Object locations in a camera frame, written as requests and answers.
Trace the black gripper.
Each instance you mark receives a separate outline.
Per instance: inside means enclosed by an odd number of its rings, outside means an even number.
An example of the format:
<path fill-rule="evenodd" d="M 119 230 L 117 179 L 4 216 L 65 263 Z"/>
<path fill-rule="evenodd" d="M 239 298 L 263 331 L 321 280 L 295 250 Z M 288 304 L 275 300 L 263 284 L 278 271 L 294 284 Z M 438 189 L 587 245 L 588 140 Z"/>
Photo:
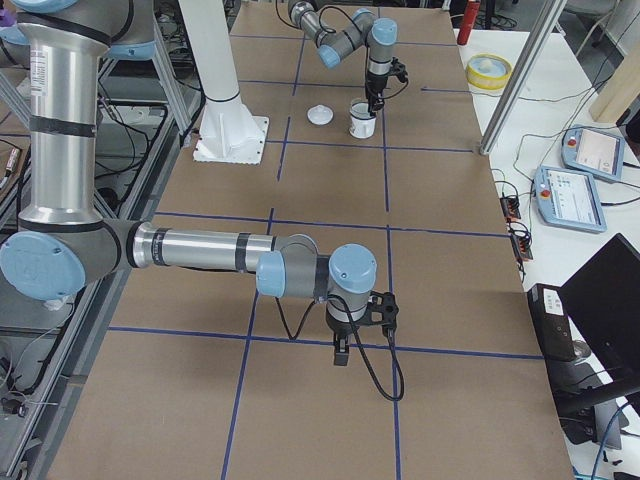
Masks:
<path fill-rule="evenodd" d="M 333 331 L 334 366 L 347 366 L 349 361 L 349 340 L 353 328 L 349 322 L 330 320 L 330 328 Z"/>
<path fill-rule="evenodd" d="M 365 91 L 368 99 L 368 113 L 375 116 L 376 112 L 384 108 L 384 90 L 386 88 L 386 75 L 367 73 L 365 75 Z"/>

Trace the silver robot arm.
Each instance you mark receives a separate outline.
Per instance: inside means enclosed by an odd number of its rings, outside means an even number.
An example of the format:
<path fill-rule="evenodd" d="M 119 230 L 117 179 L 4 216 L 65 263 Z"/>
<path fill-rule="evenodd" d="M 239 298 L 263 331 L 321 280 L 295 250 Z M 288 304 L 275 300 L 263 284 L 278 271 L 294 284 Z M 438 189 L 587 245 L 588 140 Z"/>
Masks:
<path fill-rule="evenodd" d="M 11 1 L 17 22 L 8 28 L 30 49 L 31 200 L 18 232 L 1 247 L 1 270 L 19 292 L 52 300 L 124 268 L 149 265 L 251 273 L 257 291 L 277 299 L 327 303 L 334 332 L 334 364 L 346 365 L 358 329 L 375 325 L 377 264 L 365 247 L 348 244 L 321 255 L 306 235 L 181 231 L 148 222 L 106 219 L 94 208 L 97 87 L 100 60 L 149 59 L 156 50 L 152 1 Z M 194 159 L 260 163 L 269 126 L 244 104 L 221 1 L 180 1 L 201 81 L 204 116 Z M 344 30 L 322 22 L 314 3 L 289 1 L 293 27 L 316 43 L 327 67 L 368 48 L 368 113 L 392 63 L 396 24 L 361 9 Z"/>
<path fill-rule="evenodd" d="M 403 85 L 409 82 L 406 66 L 394 56 L 398 37 L 397 23 L 361 8 L 347 16 L 342 30 L 330 27 L 322 19 L 328 7 L 319 8 L 313 1 L 290 1 L 288 15 L 295 28 L 314 42 L 317 54 L 329 68 L 337 67 L 359 48 L 367 49 L 364 89 L 368 113 L 381 111 L 386 100 L 388 79 L 396 78 Z"/>

